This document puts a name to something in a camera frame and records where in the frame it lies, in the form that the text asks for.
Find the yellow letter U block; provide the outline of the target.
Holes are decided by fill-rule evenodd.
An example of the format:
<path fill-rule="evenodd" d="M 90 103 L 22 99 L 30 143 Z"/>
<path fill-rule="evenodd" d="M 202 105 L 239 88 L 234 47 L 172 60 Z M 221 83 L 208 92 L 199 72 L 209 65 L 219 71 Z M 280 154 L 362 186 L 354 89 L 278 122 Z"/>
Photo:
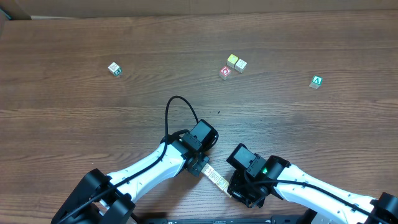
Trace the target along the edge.
<path fill-rule="evenodd" d="M 201 170 L 201 172 L 207 177 L 209 177 L 214 172 L 214 168 L 209 164 L 206 164 L 204 168 Z"/>

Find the white animal picture block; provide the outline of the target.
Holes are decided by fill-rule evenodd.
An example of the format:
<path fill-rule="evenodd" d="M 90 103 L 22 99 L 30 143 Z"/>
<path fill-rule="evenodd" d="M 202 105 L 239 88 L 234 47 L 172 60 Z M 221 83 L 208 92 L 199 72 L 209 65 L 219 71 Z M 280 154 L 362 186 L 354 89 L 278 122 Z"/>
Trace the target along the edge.
<path fill-rule="evenodd" d="M 215 170 L 210 173 L 208 177 L 214 184 L 216 184 L 221 178 L 220 174 Z"/>

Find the plain yellow wooden block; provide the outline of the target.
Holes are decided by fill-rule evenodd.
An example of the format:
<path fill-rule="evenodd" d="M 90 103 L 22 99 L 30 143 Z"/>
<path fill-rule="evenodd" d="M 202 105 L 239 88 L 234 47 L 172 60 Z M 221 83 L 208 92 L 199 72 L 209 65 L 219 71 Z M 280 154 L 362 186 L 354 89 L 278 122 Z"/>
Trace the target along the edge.
<path fill-rule="evenodd" d="M 228 193 L 228 189 L 224 189 L 223 192 L 224 192 L 229 198 L 232 197 L 231 194 Z"/>

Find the white maze picture block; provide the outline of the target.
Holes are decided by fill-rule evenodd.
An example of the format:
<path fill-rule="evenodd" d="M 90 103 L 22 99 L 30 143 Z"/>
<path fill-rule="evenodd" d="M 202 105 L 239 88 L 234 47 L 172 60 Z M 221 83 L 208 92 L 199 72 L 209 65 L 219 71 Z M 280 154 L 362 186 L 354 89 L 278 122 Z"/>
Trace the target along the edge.
<path fill-rule="evenodd" d="M 217 186 L 220 190 L 222 190 L 222 191 L 227 190 L 227 189 L 228 189 L 228 185 L 229 185 L 229 182 L 228 182 L 225 178 L 223 178 L 223 177 L 220 177 L 220 178 L 216 181 L 216 186 Z"/>

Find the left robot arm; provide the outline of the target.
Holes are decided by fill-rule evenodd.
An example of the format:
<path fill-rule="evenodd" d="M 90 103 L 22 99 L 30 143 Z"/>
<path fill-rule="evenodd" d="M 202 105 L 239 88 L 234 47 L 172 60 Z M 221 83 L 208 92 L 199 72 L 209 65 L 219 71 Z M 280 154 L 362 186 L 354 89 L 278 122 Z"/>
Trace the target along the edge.
<path fill-rule="evenodd" d="M 166 136 L 159 147 L 135 164 L 107 175 L 89 171 L 52 218 L 52 223 L 126 223 L 136 202 L 159 183 L 187 170 L 198 175 L 205 152 L 216 138 Z"/>

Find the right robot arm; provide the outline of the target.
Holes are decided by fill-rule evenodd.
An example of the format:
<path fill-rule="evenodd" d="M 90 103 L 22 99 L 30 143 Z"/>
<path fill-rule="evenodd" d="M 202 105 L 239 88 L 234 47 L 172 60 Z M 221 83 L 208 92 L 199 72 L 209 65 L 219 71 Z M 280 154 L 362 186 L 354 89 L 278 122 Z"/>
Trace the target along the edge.
<path fill-rule="evenodd" d="M 397 197 L 354 194 L 306 174 L 278 157 L 229 156 L 235 169 L 228 193 L 248 208 L 262 207 L 266 197 L 307 207 L 335 223 L 397 223 Z"/>

